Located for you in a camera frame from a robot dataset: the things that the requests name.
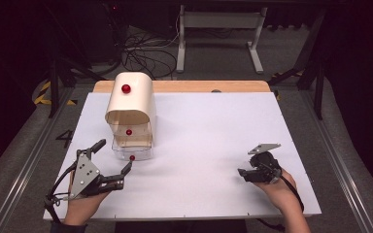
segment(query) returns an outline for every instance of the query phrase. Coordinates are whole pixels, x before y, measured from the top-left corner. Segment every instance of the cream plastic cover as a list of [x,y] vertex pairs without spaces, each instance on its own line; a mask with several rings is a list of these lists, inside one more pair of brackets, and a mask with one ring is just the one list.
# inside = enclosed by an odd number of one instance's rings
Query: cream plastic cover
[[[130,86],[124,92],[124,85]],[[110,124],[114,135],[119,134],[120,126],[148,125],[149,134],[155,132],[155,101],[153,98],[153,82],[151,78],[140,72],[123,72],[117,75],[105,119]]]

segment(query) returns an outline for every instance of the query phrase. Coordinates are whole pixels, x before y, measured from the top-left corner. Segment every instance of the white tabletop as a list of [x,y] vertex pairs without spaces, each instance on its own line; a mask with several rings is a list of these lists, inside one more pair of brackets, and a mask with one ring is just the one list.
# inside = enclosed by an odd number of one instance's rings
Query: white tabletop
[[[110,93],[89,93],[59,174],[76,150],[101,139],[107,145],[92,156],[104,176],[120,173],[127,161],[112,151],[113,134],[105,120]],[[135,161],[125,187],[112,192],[93,219],[160,220],[279,216],[266,195],[239,176],[251,170],[247,152],[260,143],[297,181],[306,216],[321,213],[302,161],[271,92],[155,93],[153,158]],[[67,190],[69,178],[57,192]],[[55,210],[66,214],[66,202]],[[44,219],[51,219],[45,212]]]

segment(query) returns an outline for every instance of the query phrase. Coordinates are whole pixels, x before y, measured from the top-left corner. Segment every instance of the human hand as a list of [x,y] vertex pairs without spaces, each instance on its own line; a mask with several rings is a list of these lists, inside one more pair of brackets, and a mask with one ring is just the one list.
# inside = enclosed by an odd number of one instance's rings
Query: human hand
[[[287,179],[292,186],[296,189],[296,182],[292,175],[285,169],[283,170],[282,176]],[[262,189],[268,196],[271,203],[278,208],[281,212],[288,208],[300,209],[298,199],[285,184],[282,179],[278,179],[276,183],[254,183],[260,189]]]
[[[282,176],[287,179],[296,189],[296,183],[292,175],[283,170]],[[302,214],[301,205],[295,194],[289,189],[283,179],[276,183],[254,183],[268,196],[271,203],[280,210],[286,221],[286,232],[309,233],[310,228]]]
[[[74,172],[71,172],[70,177],[69,189],[71,189]],[[96,213],[99,205],[110,193],[105,192],[86,198],[69,200],[68,211],[63,223],[66,225],[84,225]]]

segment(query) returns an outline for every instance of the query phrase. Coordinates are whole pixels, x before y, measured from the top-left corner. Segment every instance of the white arch-shaped container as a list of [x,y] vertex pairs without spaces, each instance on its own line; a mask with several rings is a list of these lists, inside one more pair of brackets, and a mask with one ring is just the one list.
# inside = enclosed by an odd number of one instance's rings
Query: white arch-shaped container
[[118,74],[105,114],[114,134],[113,150],[123,159],[151,158],[155,118],[151,78],[141,72]]

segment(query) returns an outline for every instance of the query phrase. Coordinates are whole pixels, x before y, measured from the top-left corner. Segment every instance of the red ball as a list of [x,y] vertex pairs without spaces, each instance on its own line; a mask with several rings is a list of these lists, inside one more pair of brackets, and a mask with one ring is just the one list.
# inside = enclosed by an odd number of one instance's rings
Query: red ball
[[124,84],[122,86],[121,90],[122,90],[123,93],[127,94],[127,93],[131,92],[131,86],[128,85],[128,84]]

